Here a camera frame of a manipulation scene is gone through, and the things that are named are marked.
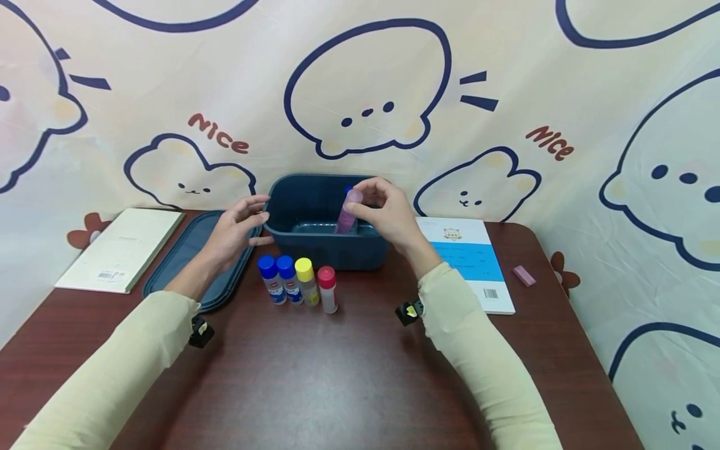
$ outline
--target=hand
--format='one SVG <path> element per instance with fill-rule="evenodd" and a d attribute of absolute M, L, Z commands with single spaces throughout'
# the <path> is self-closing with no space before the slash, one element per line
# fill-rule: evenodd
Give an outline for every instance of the hand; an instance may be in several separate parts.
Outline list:
<path fill-rule="evenodd" d="M 264 246 L 273 242 L 271 236 L 248 239 L 248 233 L 267 222 L 270 214 L 261 212 L 266 195 L 253 195 L 225 211 L 215 225 L 197 258 L 206 264 L 228 270 L 248 246 Z"/>
<path fill-rule="evenodd" d="M 383 178 L 360 181 L 354 188 L 362 192 L 364 204 L 379 208 L 348 203 L 346 205 L 348 212 L 369 222 L 383 238 L 404 255 L 418 280 L 442 262 L 420 231 L 415 221 L 415 213 L 410 208 L 408 198 L 402 189 Z"/>
<path fill-rule="evenodd" d="M 347 210 L 370 222 L 398 251 L 425 240 L 402 189 L 383 178 L 360 181 L 354 188 L 362 192 L 364 204 L 348 203 Z M 369 208 L 365 204 L 379 208 Z"/>

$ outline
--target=bottle label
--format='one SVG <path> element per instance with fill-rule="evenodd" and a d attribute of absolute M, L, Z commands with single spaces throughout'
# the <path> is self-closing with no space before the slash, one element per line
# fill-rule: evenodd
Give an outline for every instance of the bottle label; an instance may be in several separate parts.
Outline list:
<path fill-rule="evenodd" d="M 292 287 L 294 283 L 290 282 L 286 285 L 287 287 L 287 298 L 290 299 L 291 303 L 300 303 L 302 301 L 302 294 L 300 293 L 299 287 Z"/>
<path fill-rule="evenodd" d="M 276 285 L 278 285 L 278 283 L 273 283 L 272 287 L 275 287 Z M 282 286 L 276 289 L 268 289 L 268 293 L 270 294 L 273 303 L 282 303 L 285 301 L 285 289 L 283 289 Z"/>
<path fill-rule="evenodd" d="M 308 294 L 309 294 L 308 296 L 309 296 L 310 298 L 307 300 L 307 303 L 308 303 L 310 306 L 315 306 L 315 305 L 317 305 L 318 302 L 320 301 L 320 294 L 318 294 L 318 287 L 317 287 L 317 286 L 313 287 L 313 288 L 310 290 L 310 292 L 308 292 Z"/>

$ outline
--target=glue stick with red cap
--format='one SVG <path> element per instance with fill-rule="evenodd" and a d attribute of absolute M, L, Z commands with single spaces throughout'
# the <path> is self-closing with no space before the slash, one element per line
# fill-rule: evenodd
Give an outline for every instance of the glue stick with red cap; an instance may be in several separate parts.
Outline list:
<path fill-rule="evenodd" d="M 323 303 L 323 311 L 332 314 L 338 310 L 338 303 L 335 301 L 335 271 L 330 266 L 323 266 L 318 269 L 318 286 L 320 286 L 320 301 Z"/>

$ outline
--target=yellow cap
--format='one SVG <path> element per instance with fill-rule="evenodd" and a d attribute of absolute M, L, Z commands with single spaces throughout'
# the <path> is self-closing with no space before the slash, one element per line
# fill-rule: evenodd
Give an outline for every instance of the yellow cap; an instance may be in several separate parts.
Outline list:
<path fill-rule="evenodd" d="M 297 281 L 301 283 L 307 283 L 315 278 L 315 274 L 312 272 L 312 262 L 307 258 L 295 261 L 295 273 L 297 273 Z"/>

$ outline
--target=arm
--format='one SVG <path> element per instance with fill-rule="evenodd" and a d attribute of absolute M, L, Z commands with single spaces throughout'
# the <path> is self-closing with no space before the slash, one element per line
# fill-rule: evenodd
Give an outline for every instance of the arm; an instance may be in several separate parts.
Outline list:
<path fill-rule="evenodd" d="M 425 239 L 405 193 L 384 179 L 361 181 L 355 189 L 379 208 L 355 203 L 348 210 L 370 222 L 410 263 L 420 280 L 427 336 L 470 388 L 497 448 L 561 449 L 527 369 L 468 283 Z"/>
<path fill-rule="evenodd" d="M 12 450 L 108 449 L 164 369 L 170 367 L 192 334 L 192 318 L 217 274 L 232 265 L 253 238 L 251 228 L 268 215 L 266 196 L 241 200 L 220 217 L 210 238 L 166 291 L 144 299 L 108 340 L 80 366 L 45 404 Z"/>
<path fill-rule="evenodd" d="M 148 296 L 42 407 L 12 450 L 108 449 L 187 344 L 198 307 L 173 292 Z"/>
<path fill-rule="evenodd" d="M 472 392 L 498 450 L 561 449 L 530 374 L 460 273 L 442 263 L 419 289 L 426 334 Z"/>

